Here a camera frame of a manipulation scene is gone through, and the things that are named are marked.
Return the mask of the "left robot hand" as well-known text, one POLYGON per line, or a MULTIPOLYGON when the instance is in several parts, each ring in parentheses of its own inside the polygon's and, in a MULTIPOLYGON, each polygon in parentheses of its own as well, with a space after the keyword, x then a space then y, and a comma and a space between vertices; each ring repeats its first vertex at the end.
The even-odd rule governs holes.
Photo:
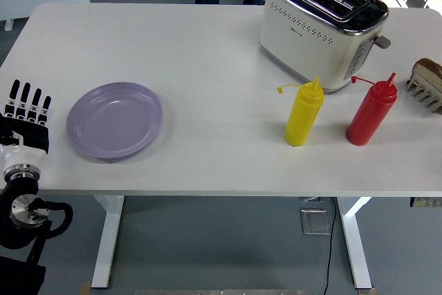
POLYGON ((37 170, 49 152, 46 126, 52 98, 16 79, 1 114, 1 159, 7 173, 16 169, 37 170))

